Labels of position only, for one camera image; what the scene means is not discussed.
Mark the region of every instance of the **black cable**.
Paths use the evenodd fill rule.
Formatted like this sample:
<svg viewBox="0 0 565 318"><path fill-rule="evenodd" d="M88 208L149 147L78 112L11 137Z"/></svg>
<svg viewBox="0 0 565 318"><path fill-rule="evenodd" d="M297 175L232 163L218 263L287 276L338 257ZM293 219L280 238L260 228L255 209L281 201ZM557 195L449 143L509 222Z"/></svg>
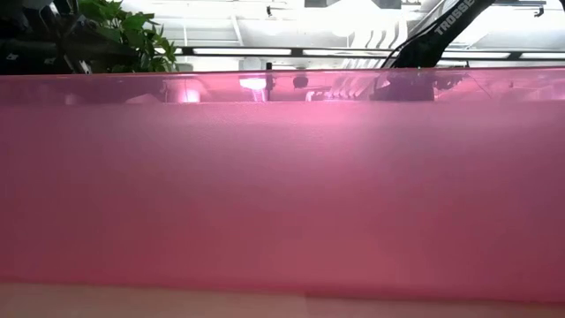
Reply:
<svg viewBox="0 0 565 318"><path fill-rule="evenodd" d="M399 46L397 46L395 49L392 50L392 52L390 52L390 54L388 54L387 58L385 59L385 62L382 64L381 68L385 67L385 65L387 64L387 62L390 60L390 58L392 58L392 56L401 48L405 47L406 45L408 45L410 42L416 40L417 38L419 38L419 36L421 36L422 34L424 34L425 32L428 32L430 29L432 29L433 27L435 27L438 23L439 23L439 19L436 19L434 22L430 23L429 26L426 26L425 28L423 28L420 32L414 34L413 36L411 36L409 39L407 39L406 41L402 42Z"/></svg>

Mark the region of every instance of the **pink acrylic sheet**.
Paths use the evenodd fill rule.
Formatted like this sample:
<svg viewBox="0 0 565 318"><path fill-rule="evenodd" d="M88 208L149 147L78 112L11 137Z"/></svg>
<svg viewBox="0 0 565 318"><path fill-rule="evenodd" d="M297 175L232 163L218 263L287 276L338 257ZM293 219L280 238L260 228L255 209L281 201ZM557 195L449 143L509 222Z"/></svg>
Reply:
<svg viewBox="0 0 565 318"><path fill-rule="evenodd" d="M398 72L0 78L0 280L564 301L565 69Z"/></svg>

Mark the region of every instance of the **potted plant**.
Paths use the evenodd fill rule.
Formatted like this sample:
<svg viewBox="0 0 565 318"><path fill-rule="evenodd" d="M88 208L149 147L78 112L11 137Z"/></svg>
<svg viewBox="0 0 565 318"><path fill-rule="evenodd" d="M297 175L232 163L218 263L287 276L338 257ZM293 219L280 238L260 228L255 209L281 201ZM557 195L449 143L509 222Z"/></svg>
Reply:
<svg viewBox="0 0 565 318"><path fill-rule="evenodd" d="M159 24L153 22L153 13L127 12L122 9L122 2L109 0L79 0L79 8L95 24L98 33L135 49L138 54L131 64L93 61L93 72L178 71L175 43L163 37L163 26L157 30ZM155 48L162 48L164 53L159 54Z"/></svg>

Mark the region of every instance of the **pink translucent panel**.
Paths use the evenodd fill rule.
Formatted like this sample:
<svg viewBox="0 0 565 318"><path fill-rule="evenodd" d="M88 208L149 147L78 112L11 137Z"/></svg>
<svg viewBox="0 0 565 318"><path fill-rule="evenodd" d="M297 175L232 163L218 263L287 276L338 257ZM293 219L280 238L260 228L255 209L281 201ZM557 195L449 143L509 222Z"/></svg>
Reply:
<svg viewBox="0 0 565 318"><path fill-rule="evenodd" d="M314 102L291 72L287 102L240 73L2 78L0 280L565 301L564 72L414 103L323 91L376 72L308 72ZM201 103L157 102L180 87Z"/></svg>

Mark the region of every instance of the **beige surface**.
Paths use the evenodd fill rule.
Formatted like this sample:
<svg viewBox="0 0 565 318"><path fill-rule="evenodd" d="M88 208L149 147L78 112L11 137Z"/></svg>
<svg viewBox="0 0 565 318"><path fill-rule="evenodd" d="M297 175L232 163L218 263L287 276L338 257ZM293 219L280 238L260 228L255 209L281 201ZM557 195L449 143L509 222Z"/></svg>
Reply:
<svg viewBox="0 0 565 318"><path fill-rule="evenodd" d="M523 318L565 307L316 299L225 292L0 284L2 318Z"/></svg>

